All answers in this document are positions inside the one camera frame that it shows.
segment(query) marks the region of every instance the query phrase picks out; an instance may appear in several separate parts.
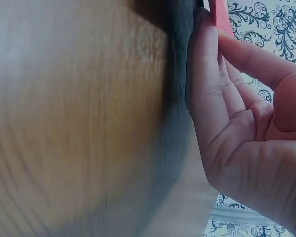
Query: pink card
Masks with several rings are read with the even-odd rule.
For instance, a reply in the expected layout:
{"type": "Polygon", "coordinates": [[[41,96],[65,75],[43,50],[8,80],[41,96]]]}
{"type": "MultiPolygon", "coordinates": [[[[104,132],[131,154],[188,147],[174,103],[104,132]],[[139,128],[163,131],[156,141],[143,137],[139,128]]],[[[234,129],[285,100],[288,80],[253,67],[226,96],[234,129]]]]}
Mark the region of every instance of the pink card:
{"type": "Polygon", "coordinates": [[[209,0],[209,6],[216,27],[234,37],[223,0],[209,0]]]}

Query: finger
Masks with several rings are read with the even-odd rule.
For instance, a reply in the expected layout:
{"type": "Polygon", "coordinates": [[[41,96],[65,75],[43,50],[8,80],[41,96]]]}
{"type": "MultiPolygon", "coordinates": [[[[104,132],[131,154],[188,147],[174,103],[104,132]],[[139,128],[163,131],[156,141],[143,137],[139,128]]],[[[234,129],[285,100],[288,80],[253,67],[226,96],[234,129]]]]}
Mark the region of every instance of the finger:
{"type": "Polygon", "coordinates": [[[241,73],[238,69],[231,65],[231,63],[229,63],[226,59],[225,62],[230,80],[239,91],[246,109],[249,109],[256,101],[261,100],[261,97],[243,81],[241,73]]]}
{"type": "Polygon", "coordinates": [[[229,118],[234,118],[237,113],[244,111],[246,107],[237,88],[229,78],[225,59],[221,53],[218,53],[218,65],[220,71],[222,96],[225,100],[229,118]]]}
{"type": "Polygon", "coordinates": [[[219,49],[234,67],[273,90],[284,78],[296,72],[296,64],[221,32],[219,34],[219,49]]]}
{"type": "Polygon", "coordinates": [[[199,146],[205,149],[229,124],[217,62],[218,33],[208,11],[199,10],[191,52],[191,111],[199,146]]]}

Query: wood grain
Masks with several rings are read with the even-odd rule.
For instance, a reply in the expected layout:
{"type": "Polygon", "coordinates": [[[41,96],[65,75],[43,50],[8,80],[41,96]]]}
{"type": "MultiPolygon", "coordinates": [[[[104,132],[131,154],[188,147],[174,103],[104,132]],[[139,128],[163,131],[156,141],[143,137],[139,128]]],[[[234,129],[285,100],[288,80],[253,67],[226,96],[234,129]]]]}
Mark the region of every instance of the wood grain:
{"type": "Polygon", "coordinates": [[[143,4],[0,1],[0,237],[203,231],[216,192],[185,108],[194,6],[143,4]]]}

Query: hand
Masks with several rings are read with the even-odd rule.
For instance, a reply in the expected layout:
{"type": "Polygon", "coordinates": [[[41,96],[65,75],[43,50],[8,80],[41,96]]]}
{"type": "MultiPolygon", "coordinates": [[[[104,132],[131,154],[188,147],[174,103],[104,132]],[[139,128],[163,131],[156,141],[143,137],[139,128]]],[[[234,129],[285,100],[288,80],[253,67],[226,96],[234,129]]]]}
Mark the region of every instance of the hand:
{"type": "Polygon", "coordinates": [[[296,65],[218,34],[197,11],[187,95],[208,181],[296,234],[296,65]],[[274,107],[238,70],[274,90],[274,107]]]}

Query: fingernail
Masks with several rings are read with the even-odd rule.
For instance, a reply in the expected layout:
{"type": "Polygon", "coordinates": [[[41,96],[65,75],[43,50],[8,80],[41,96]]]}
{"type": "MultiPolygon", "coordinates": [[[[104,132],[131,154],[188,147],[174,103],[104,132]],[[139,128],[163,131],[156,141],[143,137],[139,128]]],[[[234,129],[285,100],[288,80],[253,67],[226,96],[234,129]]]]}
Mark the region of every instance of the fingernail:
{"type": "Polygon", "coordinates": [[[193,11],[194,15],[194,27],[197,28],[201,25],[202,21],[206,17],[210,17],[210,13],[203,7],[197,8],[193,11]]]}
{"type": "Polygon", "coordinates": [[[230,38],[230,35],[226,31],[223,31],[221,29],[218,29],[218,34],[221,36],[226,36],[230,38]]]}

